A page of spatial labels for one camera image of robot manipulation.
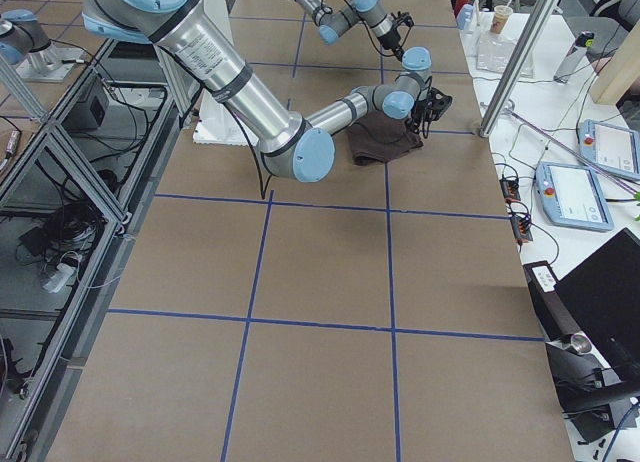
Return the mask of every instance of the black cable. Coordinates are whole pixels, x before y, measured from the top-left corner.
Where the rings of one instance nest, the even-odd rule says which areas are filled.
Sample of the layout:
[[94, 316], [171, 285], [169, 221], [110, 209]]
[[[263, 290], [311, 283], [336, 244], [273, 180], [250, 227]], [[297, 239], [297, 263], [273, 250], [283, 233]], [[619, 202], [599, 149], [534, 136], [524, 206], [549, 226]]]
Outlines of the black cable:
[[506, 164], [507, 163], [507, 158], [502, 155], [500, 152], [491, 152], [491, 155], [498, 155], [500, 157], [502, 157], [502, 161]]
[[264, 200], [267, 197], [267, 190], [269, 188], [269, 182], [271, 182], [272, 174], [269, 174], [269, 177], [267, 177], [267, 182], [264, 183], [264, 179], [263, 179], [263, 175], [262, 175], [262, 169], [260, 168], [260, 162], [258, 161], [258, 156], [256, 154], [256, 150], [253, 147], [253, 144], [251, 143], [251, 139], [249, 138], [249, 135], [247, 134], [247, 131], [244, 130], [244, 127], [242, 126], [242, 122], [240, 122], [240, 119], [238, 119], [236, 114], [234, 114], [233, 111], [229, 107], [227, 107], [226, 104], [222, 104], [222, 105], [224, 106], [225, 109], [227, 109], [227, 112], [229, 112], [229, 115], [231, 115], [233, 120], [236, 122], [236, 124], [240, 128], [240, 131], [242, 132], [242, 135], [244, 136], [244, 138], [245, 138], [245, 140], [247, 142], [247, 145], [249, 146], [249, 150], [251, 150], [251, 156], [252, 156], [253, 162], [255, 163], [255, 166], [256, 166], [256, 172], [258, 173], [258, 182], [260, 184], [260, 197], [262, 197], [262, 200]]
[[[610, 55], [613, 55], [618, 49], [612, 49], [611, 51], [609, 51], [608, 53], [601, 55], [600, 57], [609, 57]], [[592, 67], [592, 63], [589, 62], [587, 65], [583, 65], [582, 67], [574, 70], [573, 72], [570, 72], [567, 74], [567, 77], [577, 74], [578, 72], [588, 68], [588, 67]], [[490, 82], [497, 82], [499, 80], [501, 80], [501, 77], [495, 77], [495, 78], [489, 78], [489, 77], [480, 77], [480, 76], [476, 76], [476, 77], [472, 77], [473, 80], [488, 80]], [[555, 82], [558, 83], [556, 80], [518, 80], [519, 84], [548, 84], [551, 82]]]
[[44, 167], [42, 166], [39, 160], [36, 160], [34, 165], [40, 170], [40, 172], [42, 172], [42, 175], [44, 175], [49, 180], [49, 182], [51, 182], [54, 185], [54, 187], [56, 187], [56, 190], [59, 192], [59, 195], [61, 197], [61, 202], [63, 204], [64, 204], [65, 196], [69, 200], [77, 199], [76, 194], [66, 189], [63, 184], [61, 184], [60, 182], [55, 180], [53, 177], [51, 177], [51, 175], [49, 175], [49, 173], [44, 169]]
[[[83, 50], [85, 51], [90, 57], [91, 57], [91, 61], [95, 62], [96, 65], [100, 66], [100, 68], [104, 71], [104, 73], [107, 75], [107, 77], [109, 77], [111, 79], [112, 82], [115, 82], [115, 78], [109, 73], [109, 71], [106, 69], [106, 67], [104, 66], [104, 64], [102, 64], [102, 62], [100, 60], [98, 60], [98, 58], [91, 52], [89, 52], [87, 49], [85, 49], [84, 47], [81, 47], [80, 45], [76, 45], [73, 44], [71, 42], [65, 42], [63, 40], [58, 40], [58, 39], [50, 39], [52, 42], [57, 42], [59, 44], [65, 44], [65, 45], [69, 45], [71, 47], [75, 47], [77, 49]], [[113, 99], [115, 102], [118, 102], [119, 104], [124, 105], [125, 107], [127, 107], [129, 109], [129, 114], [131, 114], [131, 118], [133, 120], [133, 127], [135, 130], [135, 136], [134, 138], [137, 139], [138, 138], [138, 122], [136, 121], [136, 117], [133, 114], [133, 111], [131, 109], [135, 109], [135, 110], [139, 110], [142, 111], [145, 115], [145, 122], [147, 124], [147, 130], [149, 130], [149, 119], [147, 118], [146, 115], [146, 111], [144, 109], [141, 109], [140, 107], [136, 107], [134, 105], [128, 104], [125, 100], [125, 96], [124, 93], [122, 92], [122, 90], [120, 88], [118, 88], [118, 91], [120, 92], [120, 96], [122, 97], [123, 100], [119, 100], [115, 95], [113, 95], [109, 90], [107, 90], [107, 94], [109, 95], [109, 97], [111, 99]]]
[[550, 238], [550, 239], [553, 241], [553, 243], [555, 244], [555, 246], [556, 246], [556, 255], [555, 255], [555, 257], [553, 258], [553, 260], [552, 260], [551, 262], [549, 262], [549, 265], [553, 265], [553, 264], [555, 264], [555, 263], [556, 263], [556, 261], [558, 260], [558, 257], [560, 257], [560, 244], [558, 243], [558, 241], [556, 240], [556, 238], [555, 238], [553, 235], [551, 235], [551, 234], [549, 233], [549, 231], [547, 231], [547, 230], [543, 229], [542, 227], [540, 227], [540, 226], [539, 226], [539, 225], [537, 225], [537, 224], [534, 224], [533, 222], [531, 222], [531, 225], [532, 225], [533, 227], [535, 227], [536, 229], [539, 229], [539, 230], [541, 230], [542, 232], [544, 232], [545, 234], [547, 234], [547, 236], [549, 236], [549, 238]]
[[20, 127], [18, 127], [16, 124], [14, 124], [11, 119], [9, 119], [8, 117], [5, 117], [4, 115], [0, 115], [0, 119], [4, 120], [5, 122], [7, 122], [8, 124], [11, 124], [11, 126], [16, 129], [16, 130], [20, 130]]
[[[180, 67], [182, 67], [182, 69], [187, 74], [189, 74], [191, 77], [194, 78], [194, 80], [199, 81], [201, 87], [204, 87], [205, 90], [207, 90], [209, 93], [211, 93], [211, 89], [209, 87], [206, 87], [202, 83], [202, 81], [200, 81], [200, 79], [193, 74], [193, 71], [189, 67], [187, 67], [184, 64], [184, 62], [182, 62], [182, 60], [180, 60], [174, 54], [172, 54], [171, 52], [166, 50], [164, 47], [160, 47], [160, 49], [162, 51], [164, 51], [167, 55], [169, 55], [169, 57], [171, 57], [173, 60], [175, 60], [176, 63]], [[258, 160], [258, 156], [256, 154], [256, 151], [255, 151], [254, 147], [253, 147], [253, 144], [251, 143], [251, 139], [249, 138], [249, 135], [247, 134], [247, 131], [244, 130], [244, 126], [242, 125], [242, 123], [240, 122], [240, 120], [238, 119], [236, 114], [234, 114], [233, 111], [229, 107], [227, 107], [227, 104], [222, 104], [222, 105], [227, 110], [227, 112], [229, 112], [229, 115], [231, 115], [231, 118], [233, 118], [234, 122], [236, 123], [236, 125], [240, 129], [240, 132], [242, 132], [242, 135], [244, 136], [244, 139], [247, 142], [247, 145], [249, 146], [249, 150], [251, 151], [251, 157], [253, 158], [253, 162], [254, 162], [254, 164], [256, 166], [256, 172], [258, 174], [258, 183], [260, 184], [260, 197], [262, 198], [262, 200], [264, 200], [267, 197], [267, 190], [269, 188], [269, 182], [271, 182], [272, 174], [269, 174], [269, 177], [267, 177], [267, 181], [265, 183], [263, 175], [262, 175], [262, 169], [260, 168], [260, 161]]]
[[375, 41], [373, 40], [373, 36], [371, 35], [371, 31], [369, 30], [369, 26], [364, 23], [364, 22], [359, 22], [360, 24], [362, 24], [365, 28], [365, 30], [367, 31], [367, 35], [369, 36], [369, 40], [371, 41], [371, 45], [373, 46], [373, 50], [375, 50], [381, 57], [395, 57], [394, 54], [385, 54], [384, 52], [382, 52], [378, 46], [376, 46]]
[[72, 134], [84, 135], [85, 137], [90, 138], [91, 140], [97, 142], [98, 144], [102, 145], [103, 147], [106, 147], [109, 150], [112, 150], [113, 152], [120, 152], [120, 151], [123, 151], [123, 150], [127, 150], [127, 149], [129, 149], [131, 147], [131, 145], [136, 143], [136, 139], [133, 139], [131, 141], [131, 144], [129, 144], [128, 147], [125, 147], [124, 149], [121, 149], [121, 148], [118, 148], [118, 147], [114, 147], [113, 145], [107, 144], [100, 137], [98, 137], [97, 135], [90, 134], [89, 132], [84, 132], [84, 131], [78, 130], [78, 131], [69, 132], [69, 134], [70, 135], [72, 135]]
[[518, 176], [518, 171], [515, 169], [515, 167], [513, 165], [509, 165], [506, 162], [496, 162], [493, 165], [495, 165], [496, 167], [504, 167], [505, 169], [511, 169], [513, 170], [513, 177], [515, 177], [515, 180], [517, 181], [518, 179], [520, 179], [520, 177]]
[[[629, 13], [631, 13], [631, 11], [635, 8], [636, 4], [640, 2], [640, 0], [635, 0], [635, 2], [633, 4], [631, 4], [631, 6], [627, 9], [627, 11], [624, 14], [620, 15], [621, 19], [624, 19], [627, 15], [629, 15]], [[607, 43], [604, 45], [604, 48], [602, 49], [602, 53], [600, 54], [600, 56], [598, 57], [598, 60], [602, 59], [605, 56], [608, 56], [609, 54], [607, 54], [607, 47], [609, 46], [609, 44], [611, 42], [613, 42], [613, 39], [615, 39], [618, 31], [620, 30], [620, 28], [622, 27], [621, 24], [618, 24], [618, 26], [616, 27], [616, 30], [613, 32], [613, 34], [611, 35], [611, 37], [609, 38], [609, 40], [607, 41]], [[602, 71], [602, 69], [604, 69], [609, 62], [611, 62], [611, 60], [613, 59], [609, 59], [602, 67], [600, 67], [600, 69], [598, 70], [598, 74]], [[578, 135], [578, 131], [579, 131], [579, 126], [580, 126], [580, 119], [582, 118], [582, 112], [584, 111], [584, 106], [585, 103], [587, 101], [588, 98], [588, 93], [589, 93], [589, 89], [591, 88], [591, 86], [594, 84], [594, 82], [598, 79], [598, 77], [594, 77], [593, 81], [591, 82], [591, 84], [589, 84], [589, 87], [587, 88], [587, 92], [585, 94], [585, 98], [582, 101], [582, 106], [580, 107], [580, 112], [578, 113], [578, 118], [576, 120], [576, 135]]]
[[[153, 115], [153, 119], [151, 119], [151, 122], [150, 122], [150, 124], [148, 126], [148, 129], [144, 133], [144, 135], [142, 136], [142, 139], [140, 140], [140, 143], [138, 144], [138, 146], [143, 146], [149, 140], [149, 136], [151, 135], [151, 127], [153, 127], [156, 124], [156, 122], [158, 121], [158, 119], [160, 118], [160, 113], [162, 112], [162, 108], [164, 107], [164, 104], [167, 102], [167, 97], [169, 96], [169, 94], [167, 92], [167, 89], [165, 87], [160, 87], [160, 88], [162, 89], [162, 93], [164, 94], [164, 97], [162, 98], [162, 102], [158, 106], [158, 109], [155, 111], [155, 113]], [[140, 155], [140, 153], [138, 152], [135, 155], [131, 165], [129, 165], [129, 167], [127, 168], [127, 171], [125, 172], [124, 176], [118, 182], [118, 184], [119, 184], [118, 189], [122, 188], [122, 186], [127, 182], [127, 180], [129, 180], [129, 177], [131, 177], [131, 173], [133, 171], [133, 166], [135, 165], [139, 155]]]
[[640, 202], [640, 200], [638, 199], [604, 199], [604, 200], [613, 204], [626, 203], [626, 202]]

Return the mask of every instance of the label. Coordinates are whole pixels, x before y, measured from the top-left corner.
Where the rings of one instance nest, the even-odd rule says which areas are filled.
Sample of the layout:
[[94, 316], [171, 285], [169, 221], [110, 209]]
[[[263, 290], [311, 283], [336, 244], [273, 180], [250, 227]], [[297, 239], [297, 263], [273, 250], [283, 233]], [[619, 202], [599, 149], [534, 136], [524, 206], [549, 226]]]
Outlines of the label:
[[556, 279], [553, 278], [553, 275], [549, 271], [549, 267], [546, 265], [534, 267], [532, 272], [540, 284], [540, 287], [542, 287], [542, 290], [545, 292], [553, 292], [555, 290]]
[[208, 79], [215, 69], [227, 59], [213, 40], [205, 34], [198, 35], [184, 49], [176, 54], [201, 80]]

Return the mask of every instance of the brown cloth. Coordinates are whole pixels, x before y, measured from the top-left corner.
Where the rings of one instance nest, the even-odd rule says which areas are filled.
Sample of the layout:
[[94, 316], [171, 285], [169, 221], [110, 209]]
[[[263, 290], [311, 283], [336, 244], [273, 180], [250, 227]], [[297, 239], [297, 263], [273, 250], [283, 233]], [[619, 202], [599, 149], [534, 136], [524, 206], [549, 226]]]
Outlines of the brown cloth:
[[418, 134], [407, 131], [404, 121], [383, 112], [371, 112], [347, 128], [349, 147], [356, 165], [389, 162], [422, 147]]

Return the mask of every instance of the blue tape line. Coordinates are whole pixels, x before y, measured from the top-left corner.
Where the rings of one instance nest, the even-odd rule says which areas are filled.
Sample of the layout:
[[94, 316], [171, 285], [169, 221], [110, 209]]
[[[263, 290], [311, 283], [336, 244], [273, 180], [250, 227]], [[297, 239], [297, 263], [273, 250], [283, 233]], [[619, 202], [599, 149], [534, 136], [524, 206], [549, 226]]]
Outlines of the blue tape line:
[[233, 383], [233, 394], [231, 396], [231, 406], [229, 407], [229, 416], [227, 417], [227, 427], [224, 432], [224, 443], [222, 445], [222, 453], [220, 461], [227, 460], [227, 451], [229, 450], [229, 439], [231, 437], [231, 428], [233, 426], [233, 416], [235, 414], [236, 402], [238, 400], [238, 389], [240, 388], [240, 378], [242, 377], [242, 367], [244, 365], [244, 356], [247, 350], [247, 341], [249, 339], [249, 327], [251, 326], [251, 314], [253, 313], [253, 304], [256, 300], [258, 291], [258, 281], [260, 280], [260, 269], [262, 268], [262, 257], [264, 255], [264, 247], [267, 240], [267, 231], [269, 230], [269, 219], [271, 217], [271, 207], [273, 202], [273, 190], [269, 194], [269, 204], [264, 217], [264, 226], [262, 228], [262, 240], [260, 241], [260, 250], [258, 251], [258, 260], [256, 261], [256, 272], [253, 277], [253, 287], [251, 288], [251, 298], [249, 300], [249, 309], [247, 310], [247, 321], [244, 325], [244, 334], [242, 335], [242, 346], [240, 348], [240, 358], [238, 359], [238, 367], [236, 369], [236, 379]]
[[453, 332], [446, 330], [427, 330], [427, 329], [408, 329], [396, 327], [376, 327], [373, 325], [356, 325], [356, 324], [338, 324], [331, 322], [311, 322], [300, 320], [284, 320], [284, 319], [269, 319], [269, 318], [250, 318], [239, 317], [234, 315], [218, 315], [218, 314], [200, 314], [189, 312], [170, 312], [162, 310], [144, 310], [144, 309], [118, 309], [110, 308], [107, 310], [110, 314], [124, 314], [124, 315], [144, 315], [151, 317], [170, 317], [176, 319], [202, 319], [202, 320], [219, 320], [222, 322], [242, 322], [247, 321], [252, 324], [265, 324], [265, 325], [285, 325], [293, 327], [315, 327], [320, 329], [340, 329], [340, 330], [357, 330], [365, 332], [395, 332], [396, 334], [409, 334], [409, 335], [429, 335], [436, 337], [454, 337], [464, 339], [488, 339], [488, 340], [511, 340], [516, 342], [544, 342], [542, 337], [528, 337], [522, 335], [501, 335], [501, 334], [481, 334], [476, 332]]
[[393, 279], [393, 236], [391, 231], [391, 195], [389, 167], [384, 164], [384, 185], [387, 214], [387, 266], [389, 269], [389, 313], [391, 319], [391, 364], [393, 371], [393, 413], [396, 437], [396, 462], [402, 462], [402, 438], [400, 435], [400, 390], [398, 384], [398, 351], [396, 340], [396, 302]]
[[128, 314], [128, 315], [151, 315], [154, 317], [175, 317], [178, 319], [205, 319], [205, 320], [222, 320], [225, 322], [245, 322], [246, 317], [237, 317], [233, 315], [216, 315], [216, 314], [198, 314], [188, 312], [167, 312], [158, 310], [143, 309], [117, 309], [110, 308], [107, 312], [110, 314]]
[[302, 23], [300, 24], [300, 35], [298, 36], [298, 47], [296, 48], [296, 58], [293, 61], [293, 72], [291, 78], [296, 78], [296, 72], [298, 71], [298, 60], [300, 58], [300, 47], [302, 47], [302, 35], [304, 34], [304, 26], [307, 19], [307, 14], [302, 16]]

